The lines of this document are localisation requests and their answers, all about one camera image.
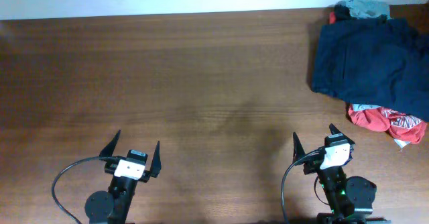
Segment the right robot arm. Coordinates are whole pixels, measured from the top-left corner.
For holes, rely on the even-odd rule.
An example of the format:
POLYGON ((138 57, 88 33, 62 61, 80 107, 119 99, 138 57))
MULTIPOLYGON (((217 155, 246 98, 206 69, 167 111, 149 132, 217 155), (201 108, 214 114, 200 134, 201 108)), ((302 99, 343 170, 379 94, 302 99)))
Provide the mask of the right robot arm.
POLYGON ((293 160, 288 167, 302 165, 305 175, 316 174, 315 184, 320 184, 330 213, 319 213, 317 223, 391 223, 390 220, 371 218, 373 202, 377 192, 375 183, 362 176, 348 177, 343 166, 352 159, 355 142, 333 124, 324 145, 306 153, 297 133, 293 133, 293 160))

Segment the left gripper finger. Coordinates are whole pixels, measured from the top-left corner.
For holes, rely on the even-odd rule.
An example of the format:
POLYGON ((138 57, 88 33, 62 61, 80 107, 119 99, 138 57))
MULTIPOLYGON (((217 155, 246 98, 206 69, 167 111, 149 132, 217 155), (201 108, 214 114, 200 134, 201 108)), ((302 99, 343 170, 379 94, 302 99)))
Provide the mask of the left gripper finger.
POLYGON ((99 157, 111 157, 119 141, 121 130, 119 130, 113 139, 100 151, 99 157))
POLYGON ((160 171, 162 169, 162 163, 160 158, 160 141, 157 142, 154 155, 151 162, 151 168, 150 168, 150 176, 152 178, 157 178, 160 171))

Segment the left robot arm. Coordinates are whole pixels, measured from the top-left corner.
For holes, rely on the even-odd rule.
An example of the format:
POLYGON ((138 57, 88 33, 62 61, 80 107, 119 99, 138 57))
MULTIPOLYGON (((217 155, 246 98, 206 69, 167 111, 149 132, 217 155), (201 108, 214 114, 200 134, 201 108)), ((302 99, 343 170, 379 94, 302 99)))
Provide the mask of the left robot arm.
POLYGON ((99 154, 112 180, 108 190, 96 191, 87 198, 84 210, 90 224, 125 223, 137 184, 158 177, 162 169, 160 143, 156 144, 150 169, 146 168, 148 154, 144 152, 129 150, 126 156, 114 156, 120 134, 117 132, 99 154))

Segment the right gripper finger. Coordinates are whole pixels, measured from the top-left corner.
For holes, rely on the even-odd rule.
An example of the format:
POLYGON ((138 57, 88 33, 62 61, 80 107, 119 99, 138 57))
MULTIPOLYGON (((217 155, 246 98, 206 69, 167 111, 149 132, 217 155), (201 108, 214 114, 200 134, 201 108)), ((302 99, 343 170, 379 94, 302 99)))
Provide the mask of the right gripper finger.
POLYGON ((331 136, 334 136, 334 137, 340 138, 340 139, 345 139, 352 146, 355 145, 355 142, 351 138, 346 136, 343 132, 341 132, 333 123, 331 123, 329 125, 329 130, 331 132, 331 136))
POLYGON ((292 138, 294 144, 293 163, 296 163, 299 159, 303 158, 306 153, 296 132, 292 134, 292 138))

